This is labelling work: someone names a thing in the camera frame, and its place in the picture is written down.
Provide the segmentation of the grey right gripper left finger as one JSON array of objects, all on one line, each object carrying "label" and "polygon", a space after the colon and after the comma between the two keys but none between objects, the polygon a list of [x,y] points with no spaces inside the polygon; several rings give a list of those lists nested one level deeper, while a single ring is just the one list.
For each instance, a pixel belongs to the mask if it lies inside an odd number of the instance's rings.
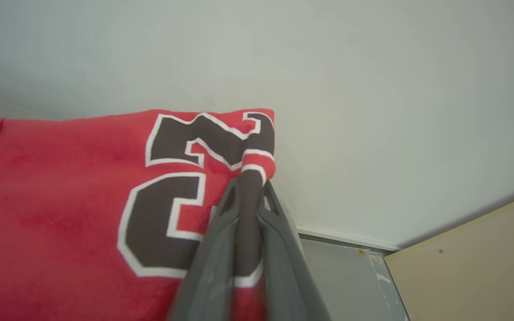
[{"label": "grey right gripper left finger", "polygon": [[240,213],[238,179],[231,179],[184,278],[170,321],[230,320],[234,252]]}]

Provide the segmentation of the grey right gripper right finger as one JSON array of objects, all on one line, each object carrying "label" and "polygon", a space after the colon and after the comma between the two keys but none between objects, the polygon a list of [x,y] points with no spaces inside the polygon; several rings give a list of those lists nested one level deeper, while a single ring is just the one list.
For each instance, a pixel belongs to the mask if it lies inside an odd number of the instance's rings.
[{"label": "grey right gripper right finger", "polygon": [[260,194],[257,218],[263,240],[267,319],[330,321],[273,185]]}]

